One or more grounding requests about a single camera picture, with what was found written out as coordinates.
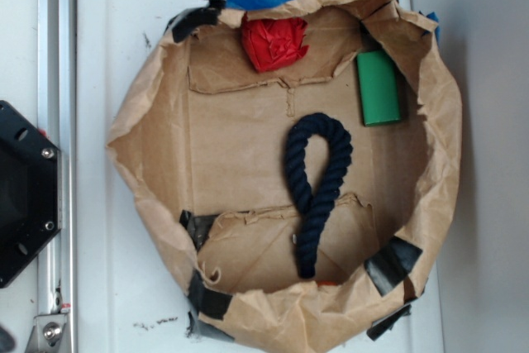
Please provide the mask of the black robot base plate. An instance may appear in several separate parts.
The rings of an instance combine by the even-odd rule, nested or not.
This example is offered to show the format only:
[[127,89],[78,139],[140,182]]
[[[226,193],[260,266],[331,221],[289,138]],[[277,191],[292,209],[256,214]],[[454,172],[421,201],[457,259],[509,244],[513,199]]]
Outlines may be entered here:
[[1,101],[1,287],[59,232],[60,150]]

